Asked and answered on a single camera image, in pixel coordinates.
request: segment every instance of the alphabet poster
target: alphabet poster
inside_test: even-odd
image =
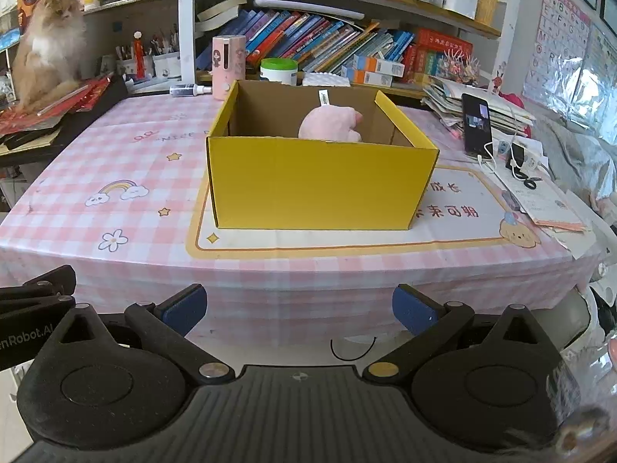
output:
[[[572,0],[542,0],[523,95],[564,116],[581,71],[591,21]]]

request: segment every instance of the orange and white cat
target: orange and white cat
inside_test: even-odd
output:
[[[85,49],[78,0],[41,0],[13,64],[18,110],[41,110],[74,91]]]

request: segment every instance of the black cable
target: black cable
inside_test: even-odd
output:
[[[335,358],[338,358],[342,362],[355,362],[356,360],[360,360],[361,358],[366,357],[366,354],[373,349],[373,346],[375,345],[376,341],[377,341],[377,336],[373,338],[373,342],[371,343],[371,346],[368,347],[368,350],[366,350],[362,355],[360,355],[360,357],[356,357],[356,358],[340,358],[334,352],[334,346],[332,346],[332,340],[330,340],[330,351],[332,352],[332,355],[334,355]]]

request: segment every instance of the screw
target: screw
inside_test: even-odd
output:
[[[199,373],[205,378],[222,378],[229,372],[229,366],[220,362],[209,362],[199,368]]]

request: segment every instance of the smartphone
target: smartphone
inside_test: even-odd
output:
[[[463,94],[465,153],[489,159],[493,155],[493,136],[489,105],[484,99]]]

